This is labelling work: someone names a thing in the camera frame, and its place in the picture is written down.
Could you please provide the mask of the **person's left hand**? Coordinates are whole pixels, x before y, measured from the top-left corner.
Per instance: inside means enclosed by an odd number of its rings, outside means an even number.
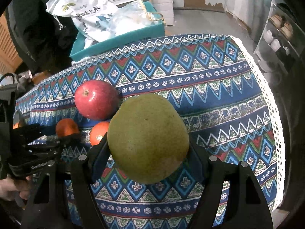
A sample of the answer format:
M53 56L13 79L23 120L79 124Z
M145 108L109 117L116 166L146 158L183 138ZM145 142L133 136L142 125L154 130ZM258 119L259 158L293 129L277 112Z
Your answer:
M30 195L30 181L31 177L26 179L13 179L10 175L7 175L5 179L0 181L0 197L6 201L13 201L18 194L23 200L28 200Z

